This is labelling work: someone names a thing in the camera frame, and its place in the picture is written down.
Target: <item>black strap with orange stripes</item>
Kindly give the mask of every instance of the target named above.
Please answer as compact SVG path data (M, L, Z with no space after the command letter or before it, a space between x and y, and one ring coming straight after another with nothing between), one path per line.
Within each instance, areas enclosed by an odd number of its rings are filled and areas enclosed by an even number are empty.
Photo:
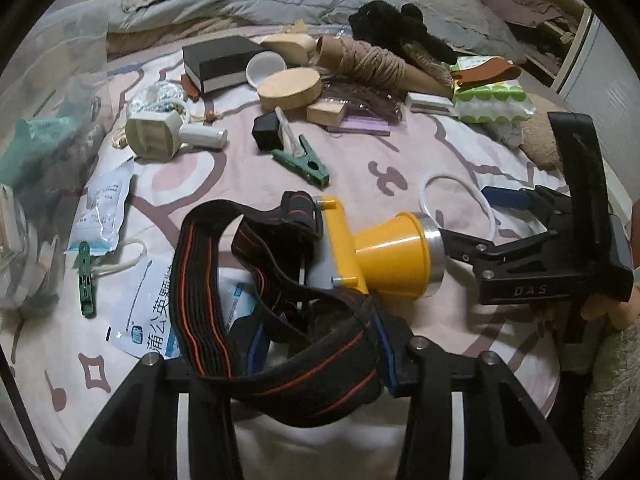
M258 302L227 333L218 243L239 216L232 253L252 273ZM328 424L377 399L383 386L394 391L397 356L411 335L375 294L298 283L301 258L311 260L321 237L321 215L305 192L285 192L271 211L215 200L184 219L172 267L170 316L183 357L213 387L290 426ZM265 368L271 342L288 344L291 357Z

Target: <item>green alligator clip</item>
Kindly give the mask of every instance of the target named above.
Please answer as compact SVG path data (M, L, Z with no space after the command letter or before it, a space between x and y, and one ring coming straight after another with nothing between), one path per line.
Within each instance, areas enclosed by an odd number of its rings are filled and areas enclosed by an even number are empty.
M94 286L91 280L91 256L89 256L89 244L87 242L81 242L78 247L78 283L80 311L84 317L94 317Z
M305 136L300 135L298 139L300 140L300 146L305 151L305 155L288 155L282 150L273 150L271 155L273 155L273 158L277 162L288 170L299 174L308 181L308 183L324 189L329 185L329 172L326 170L324 164L320 162L316 152L311 148Z

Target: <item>human hand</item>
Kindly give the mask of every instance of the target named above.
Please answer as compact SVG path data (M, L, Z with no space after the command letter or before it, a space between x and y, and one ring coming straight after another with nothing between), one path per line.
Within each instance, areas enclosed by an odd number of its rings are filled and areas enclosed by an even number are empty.
M640 317L640 290L634 287L627 303L612 300L601 294L593 294L582 306L580 314L586 321L593 321L609 314L612 325L622 331Z

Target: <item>black plush toy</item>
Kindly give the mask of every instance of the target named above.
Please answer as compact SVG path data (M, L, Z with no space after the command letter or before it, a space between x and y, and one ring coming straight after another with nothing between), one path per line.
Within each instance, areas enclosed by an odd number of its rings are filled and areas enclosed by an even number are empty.
M455 64L457 55L444 41L428 33L422 22L422 12L414 4L404 4L402 10L382 0L360 7L349 16L355 40L381 46L406 62L420 66L406 54L404 44L417 42L436 60Z

